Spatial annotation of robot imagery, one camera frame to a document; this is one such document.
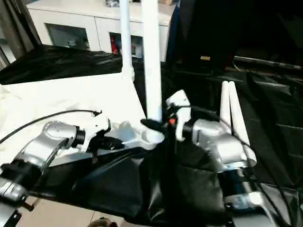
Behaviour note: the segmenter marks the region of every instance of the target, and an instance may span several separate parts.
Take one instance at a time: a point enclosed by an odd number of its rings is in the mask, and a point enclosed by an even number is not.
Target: white plastic bracket
[[[190,102],[184,92],[184,90],[177,91],[170,98],[166,100],[167,105],[174,104],[176,106],[190,106]],[[186,122],[191,119],[191,108],[183,107],[177,112],[178,123],[176,127],[176,139],[183,141],[185,138],[182,136],[183,127]]]
[[[85,152],[89,147],[90,140],[97,135],[97,132],[107,130],[109,126],[108,118],[103,113],[89,120],[84,127],[85,140],[80,151]]]

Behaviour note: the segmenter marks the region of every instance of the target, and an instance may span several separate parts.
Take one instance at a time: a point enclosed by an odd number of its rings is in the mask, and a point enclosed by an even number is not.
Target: black cloth
[[[143,64],[134,60],[135,88],[145,110]],[[0,72],[1,84],[120,72],[121,58],[43,46]],[[303,226],[303,92],[292,79],[244,72],[193,72],[162,66],[163,100],[184,89],[191,104],[219,114],[221,82],[235,81],[243,117],[257,159],[265,160]],[[205,118],[193,113],[193,119]],[[285,204],[260,162],[257,177],[287,217]],[[208,157],[190,142],[167,139],[155,150],[141,148],[49,168],[31,192],[124,217],[146,225],[218,223],[225,219],[222,190]]]

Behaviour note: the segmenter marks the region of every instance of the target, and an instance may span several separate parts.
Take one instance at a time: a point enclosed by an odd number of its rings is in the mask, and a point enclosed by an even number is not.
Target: cabinet glass door
[[[90,50],[86,30],[82,27],[45,24],[55,46]]]

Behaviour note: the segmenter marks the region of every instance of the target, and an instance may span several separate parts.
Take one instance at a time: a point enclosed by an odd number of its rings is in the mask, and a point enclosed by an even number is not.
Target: white cabinet
[[[43,44],[72,46],[69,42],[81,39],[84,43],[87,38],[88,49],[100,51],[94,17],[37,9],[29,9],[29,13]]]
[[[112,52],[111,34],[120,34],[120,8],[103,0],[39,0],[27,5],[43,44]],[[160,59],[165,61],[175,5],[159,4]],[[130,4],[131,35],[143,36],[140,3]]]

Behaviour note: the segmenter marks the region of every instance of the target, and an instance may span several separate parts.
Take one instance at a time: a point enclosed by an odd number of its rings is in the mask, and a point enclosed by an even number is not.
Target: cabinet door
[[[96,25],[101,50],[111,53],[111,35],[121,34],[120,20],[96,17]],[[168,31],[167,26],[159,26],[161,61],[165,61],[166,58]],[[130,33],[131,36],[143,37],[143,24],[130,22]]]
[[[29,13],[43,44],[100,51],[94,17],[36,9]]]

